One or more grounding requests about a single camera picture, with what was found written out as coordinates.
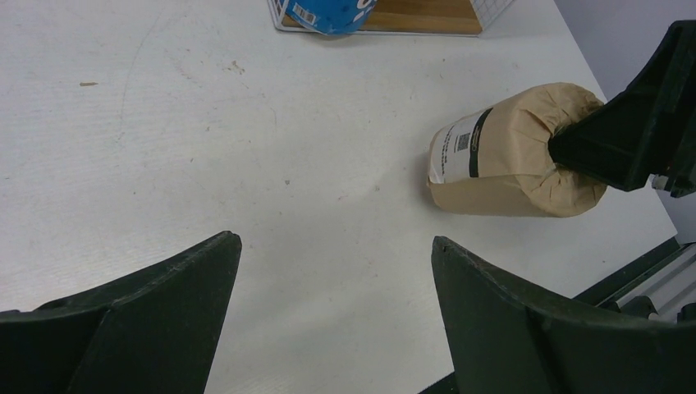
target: barcode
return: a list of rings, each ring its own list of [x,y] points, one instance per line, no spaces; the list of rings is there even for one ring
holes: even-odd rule
[[[310,25],[314,24],[314,21],[317,19],[316,15],[314,15],[311,12],[306,11],[304,8],[300,7],[300,4],[295,3],[295,5],[292,8],[292,11],[302,19],[302,21],[305,21],[309,23]]]
[[[457,137],[457,140],[455,142],[455,153],[459,152],[460,150],[467,149],[469,147],[469,137],[471,136],[471,133],[466,133],[462,134]]]

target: white table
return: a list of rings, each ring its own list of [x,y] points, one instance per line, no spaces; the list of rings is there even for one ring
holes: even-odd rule
[[[574,296],[675,234],[648,189],[568,219],[433,206],[433,133],[559,80],[599,93],[552,0],[484,39],[279,34],[263,0],[2,1],[0,310],[229,229],[208,393],[416,393],[451,371],[433,236]]]

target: barcode sticker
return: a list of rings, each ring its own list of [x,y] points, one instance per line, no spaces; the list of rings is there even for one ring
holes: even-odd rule
[[[430,153],[432,183],[479,177],[479,142],[483,123],[490,112],[491,108],[463,117],[435,135]]]
[[[314,15],[313,13],[300,7],[300,4],[298,4],[298,3],[295,3],[295,5],[292,8],[292,11],[297,16],[299,16],[302,21],[305,21],[305,22],[309,23],[310,25],[314,25],[314,22],[317,20],[316,15]]]
[[[471,133],[462,134],[462,135],[457,137],[455,153],[459,152],[460,150],[467,149],[469,147],[469,138],[470,137],[471,137]]]

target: brown speck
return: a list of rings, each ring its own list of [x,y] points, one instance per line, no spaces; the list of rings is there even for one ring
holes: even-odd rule
[[[239,75],[244,74],[244,72],[246,71],[246,70],[244,69],[244,67],[240,67],[240,66],[237,64],[237,60],[233,61],[233,62],[227,67],[227,70],[229,70],[229,71],[236,71]]]

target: blue container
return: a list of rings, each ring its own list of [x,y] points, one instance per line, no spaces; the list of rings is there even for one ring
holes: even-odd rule
[[[307,29],[339,35],[356,31],[377,0],[290,0],[287,14]]]

